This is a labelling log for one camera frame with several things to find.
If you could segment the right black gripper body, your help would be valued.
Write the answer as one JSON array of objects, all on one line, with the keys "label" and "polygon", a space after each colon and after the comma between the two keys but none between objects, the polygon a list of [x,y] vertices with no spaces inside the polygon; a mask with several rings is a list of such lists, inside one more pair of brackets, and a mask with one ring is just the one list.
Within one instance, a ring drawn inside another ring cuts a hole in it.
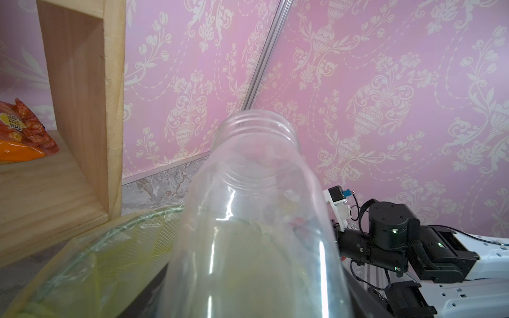
[{"label": "right black gripper body", "polygon": [[372,224],[368,233],[333,225],[340,255],[402,276],[409,269],[408,231],[402,225]]}]

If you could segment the red lid glass jar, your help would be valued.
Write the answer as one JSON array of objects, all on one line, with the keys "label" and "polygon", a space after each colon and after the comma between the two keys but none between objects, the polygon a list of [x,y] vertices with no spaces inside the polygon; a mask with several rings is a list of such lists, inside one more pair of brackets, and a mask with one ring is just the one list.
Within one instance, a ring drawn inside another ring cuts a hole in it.
[{"label": "red lid glass jar", "polygon": [[326,199],[291,124],[225,120],[194,176],[158,317],[352,317]]}]

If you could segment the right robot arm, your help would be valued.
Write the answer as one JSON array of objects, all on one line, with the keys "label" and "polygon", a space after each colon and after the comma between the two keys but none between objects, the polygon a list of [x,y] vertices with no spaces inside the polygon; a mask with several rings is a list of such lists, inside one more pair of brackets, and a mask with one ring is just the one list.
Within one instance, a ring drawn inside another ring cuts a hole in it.
[{"label": "right robot arm", "polygon": [[334,223],[339,252],[352,265],[384,271],[368,294],[390,317],[507,317],[508,240],[422,225],[404,204],[370,200],[359,209],[368,230]]}]

